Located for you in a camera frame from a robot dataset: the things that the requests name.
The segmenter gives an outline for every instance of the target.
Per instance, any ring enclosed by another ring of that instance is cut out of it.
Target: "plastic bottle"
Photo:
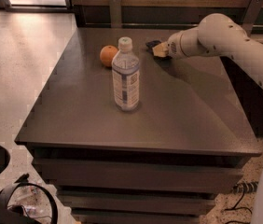
[[[118,48],[112,61],[115,103],[123,111],[132,111],[139,104],[140,60],[129,37],[121,37]]]

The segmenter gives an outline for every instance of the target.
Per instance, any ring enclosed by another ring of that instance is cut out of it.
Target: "metal bracket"
[[[246,8],[243,19],[242,19],[242,28],[250,36],[253,30],[253,25],[256,21],[256,18],[259,15],[259,12],[262,8],[263,0],[251,0],[249,6]]]
[[[121,0],[109,0],[111,27],[122,27]]]

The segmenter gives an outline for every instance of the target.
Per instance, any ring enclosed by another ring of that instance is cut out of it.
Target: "headphones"
[[[57,205],[55,203],[54,198],[52,195],[44,188],[33,184],[33,183],[15,183],[12,185],[6,186],[4,189],[0,191],[0,224],[40,224],[40,222],[26,217],[23,214],[19,213],[17,210],[21,209],[21,206],[13,206],[11,210],[7,209],[9,200],[11,199],[12,194],[14,191],[19,187],[25,187],[25,186],[35,186],[39,189],[41,189],[48,197],[50,206],[51,206],[51,224],[57,224],[58,221],[58,209]]]

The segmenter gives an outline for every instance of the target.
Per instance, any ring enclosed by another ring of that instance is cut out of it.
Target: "speckled floor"
[[[24,14],[0,11],[0,145],[11,155],[11,162],[0,174],[0,190],[14,182],[22,174],[29,173],[30,181],[41,177],[31,165],[32,157],[25,147],[18,147],[14,138],[29,114],[36,97],[41,92],[50,72],[59,60],[70,37],[76,29],[73,14]],[[258,139],[263,148],[263,138]],[[257,181],[263,167],[263,155],[251,159],[244,166],[246,182]],[[52,193],[55,188],[45,186]],[[250,220],[246,210],[224,211],[232,207],[241,194],[219,195],[216,208],[201,217],[202,224],[223,224],[231,220]],[[254,193],[246,194],[240,206],[252,209]],[[27,204],[42,203],[41,197],[27,198]],[[70,209],[58,202],[59,223],[75,223]],[[39,207],[38,214],[49,214],[45,207]]]

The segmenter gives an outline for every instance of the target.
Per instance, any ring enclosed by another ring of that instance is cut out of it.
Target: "table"
[[[16,138],[83,223],[199,223],[260,155],[218,57],[161,61],[174,31],[78,28]],[[114,102],[99,52],[122,36],[141,61],[140,104]]]

